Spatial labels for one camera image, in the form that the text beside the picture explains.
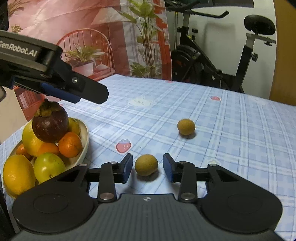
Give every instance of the green apple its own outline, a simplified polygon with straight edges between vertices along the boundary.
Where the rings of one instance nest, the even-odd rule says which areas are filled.
[[[34,163],[34,174],[39,183],[43,183],[64,171],[66,171],[64,162],[53,153],[40,155]]]

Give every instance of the strawberry print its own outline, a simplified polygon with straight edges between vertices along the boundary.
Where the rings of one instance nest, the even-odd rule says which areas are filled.
[[[217,100],[217,101],[220,101],[221,100],[218,96],[211,96],[211,99],[212,100]]]
[[[129,140],[121,140],[116,145],[116,150],[119,153],[125,153],[131,148],[131,142]]]

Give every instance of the bike seat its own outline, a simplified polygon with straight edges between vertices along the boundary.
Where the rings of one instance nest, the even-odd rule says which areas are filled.
[[[255,34],[273,35],[276,32],[274,23],[269,18],[260,15],[246,16],[244,26]]]

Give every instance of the wall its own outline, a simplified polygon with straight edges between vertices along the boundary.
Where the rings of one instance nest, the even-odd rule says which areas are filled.
[[[243,7],[210,7],[195,9],[199,12],[220,15],[225,10],[230,13],[223,19],[191,16],[189,28],[197,28],[199,32],[196,42],[204,50],[216,68],[224,73],[235,75],[246,42],[244,18],[250,14],[257,14],[271,19],[276,24],[273,0],[254,0],[255,8]],[[174,13],[167,12],[170,45],[174,45]],[[182,25],[183,15],[179,14],[179,26]],[[276,33],[269,36],[276,39]],[[257,62],[250,62],[243,82],[245,93],[269,98],[276,59],[276,45],[267,46],[256,40],[254,52],[259,55]]]
[[[0,144],[27,123],[15,92],[7,88],[4,89],[6,98],[0,102]]]

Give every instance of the table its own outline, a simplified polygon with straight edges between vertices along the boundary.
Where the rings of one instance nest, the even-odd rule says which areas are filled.
[[[116,184],[118,194],[176,195],[178,184],[170,184],[164,174],[164,153],[197,167],[215,162],[276,194],[283,204],[276,231],[285,240],[296,238],[295,107],[164,80],[113,75],[101,83],[110,92],[102,105],[86,100],[60,102],[70,117],[83,120],[89,128],[85,162],[100,167],[104,162],[121,161],[127,153],[133,154],[134,161],[149,153],[159,162],[158,172],[149,178],[139,178],[133,170],[127,184]],[[194,138],[179,135],[177,122],[183,118],[196,123]],[[21,135],[22,128],[0,146],[1,173]],[[205,184],[197,185],[199,197],[204,196]],[[91,184],[91,196],[97,188],[97,183]],[[5,197],[11,211],[12,199]]]

